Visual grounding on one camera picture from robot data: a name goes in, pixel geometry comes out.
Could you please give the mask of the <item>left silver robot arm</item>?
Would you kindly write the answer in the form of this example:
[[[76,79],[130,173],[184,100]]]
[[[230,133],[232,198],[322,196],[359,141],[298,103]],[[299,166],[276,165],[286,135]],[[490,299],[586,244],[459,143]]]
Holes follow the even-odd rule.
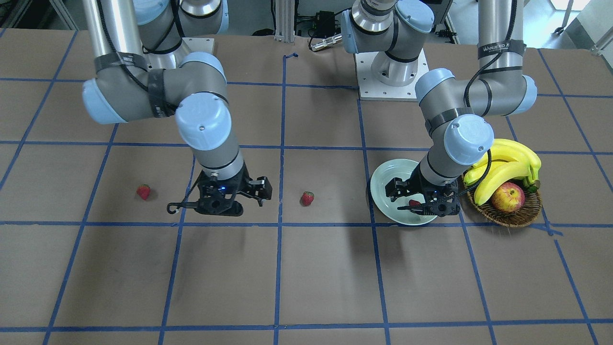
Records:
[[[527,46],[522,33],[523,1],[478,2],[478,70],[458,80],[445,68],[429,70],[416,80],[416,100],[433,144],[402,180],[385,185],[390,201],[422,195],[420,204],[401,206],[418,215],[455,215],[460,206],[456,181],[482,157],[493,157],[494,133],[486,116],[525,112],[537,88],[523,73]],[[344,50],[376,53],[371,70],[383,84],[406,85],[418,64],[434,24],[432,9],[420,0],[356,0],[341,12]]]

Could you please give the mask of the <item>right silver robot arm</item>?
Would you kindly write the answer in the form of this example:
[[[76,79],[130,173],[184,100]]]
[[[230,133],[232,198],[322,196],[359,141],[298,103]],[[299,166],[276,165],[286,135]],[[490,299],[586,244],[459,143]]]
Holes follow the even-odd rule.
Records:
[[[188,45],[190,36],[228,26],[225,0],[85,0],[96,77],[83,84],[86,111],[98,124],[172,116],[201,166],[193,188],[167,212],[243,214],[237,195],[270,200],[267,177],[252,179],[232,129],[227,78],[212,53]]]

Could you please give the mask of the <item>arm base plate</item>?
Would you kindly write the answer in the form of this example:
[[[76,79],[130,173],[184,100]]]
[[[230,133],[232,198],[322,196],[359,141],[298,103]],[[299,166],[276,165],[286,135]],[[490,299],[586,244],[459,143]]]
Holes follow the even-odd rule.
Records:
[[[209,37],[184,37],[180,50],[186,55],[191,52],[206,52],[214,54],[215,39]]]
[[[416,102],[416,82],[429,72],[423,50],[409,63],[392,60],[385,52],[354,55],[359,96],[364,101]]]

